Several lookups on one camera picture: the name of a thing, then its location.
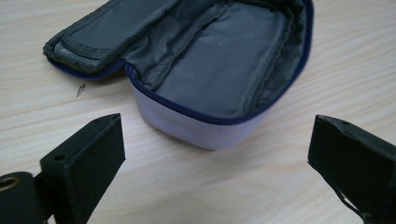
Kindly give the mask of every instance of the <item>zippered case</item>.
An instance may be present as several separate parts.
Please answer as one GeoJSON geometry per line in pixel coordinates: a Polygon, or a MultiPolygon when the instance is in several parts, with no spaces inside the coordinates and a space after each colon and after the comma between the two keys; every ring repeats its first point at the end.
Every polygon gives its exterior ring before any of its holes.
{"type": "Polygon", "coordinates": [[[303,71],[311,0],[111,0],[44,47],[65,72],[122,71],[142,118],[196,146],[246,138],[303,71]]]}

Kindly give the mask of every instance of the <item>zipper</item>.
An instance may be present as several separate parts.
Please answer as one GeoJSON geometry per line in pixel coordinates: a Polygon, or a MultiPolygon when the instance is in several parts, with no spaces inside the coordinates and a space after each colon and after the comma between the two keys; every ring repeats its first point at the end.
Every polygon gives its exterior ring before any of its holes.
{"type": "Polygon", "coordinates": [[[47,57],[48,61],[55,67],[57,67],[58,69],[66,72],[67,74],[73,76],[73,77],[78,77],[78,78],[82,78],[85,80],[97,80],[100,78],[104,78],[104,77],[109,77],[113,74],[115,74],[116,72],[120,71],[121,68],[123,68],[126,64],[126,62],[124,60],[119,60],[116,63],[112,64],[111,66],[109,66],[107,68],[107,70],[105,70],[104,72],[100,73],[100,74],[96,74],[96,75],[86,75],[83,73],[80,73],[70,67],[67,67],[64,64],[58,63],[56,61],[54,61],[53,59],[47,57]]]}
{"type": "Polygon", "coordinates": [[[248,120],[254,119],[266,110],[268,110],[271,106],[274,105],[276,101],[278,101],[284,94],[285,92],[291,87],[291,85],[294,83],[294,81],[297,79],[297,77],[303,72],[304,67],[308,61],[309,54],[311,51],[311,43],[312,43],[312,31],[313,31],[313,19],[314,19],[314,6],[313,2],[311,0],[304,0],[304,3],[306,5],[306,17],[307,17],[307,23],[306,23],[306,36],[305,36],[305,45],[304,45],[304,52],[302,59],[300,60],[296,70],[294,71],[293,77],[290,79],[288,85],[282,90],[282,92],[273,100],[271,101],[267,106],[264,108],[261,108],[260,110],[254,111],[252,113],[246,114],[244,116],[238,117],[238,118],[221,118],[221,117],[214,117],[210,116],[204,113],[200,113],[198,111],[192,110],[187,108],[184,105],[179,105],[173,101],[170,101],[161,95],[150,91],[147,89],[136,77],[134,77],[134,68],[130,64],[126,64],[125,66],[125,73],[127,74],[128,78],[131,80],[132,84],[134,87],[142,92],[144,95],[146,95],[148,98],[151,100],[159,103],[160,105],[163,105],[169,109],[172,109],[182,115],[185,115],[187,117],[190,117],[192,119],[197,119],[205,123],[210,123],[210,124],[215,124],[215,125],[236,125],[240,124],[243,122],[246,122],[248,120]]]}

